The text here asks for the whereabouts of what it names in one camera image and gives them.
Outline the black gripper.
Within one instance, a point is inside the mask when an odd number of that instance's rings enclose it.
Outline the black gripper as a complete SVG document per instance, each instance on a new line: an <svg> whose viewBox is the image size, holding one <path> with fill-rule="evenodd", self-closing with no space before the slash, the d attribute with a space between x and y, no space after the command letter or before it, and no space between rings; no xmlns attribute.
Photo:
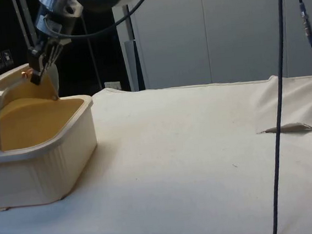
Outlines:
<svg viewBox="0 0 312 234"><path fill-rule="evenodd" d="M28 63L32 70L30 81L40 85L44 73L56 62L62 49L70 43L59 34L70 35L75 26L76 18L64 17L48 11L38 12L36 18L37 45L29 47Z"/></svg>

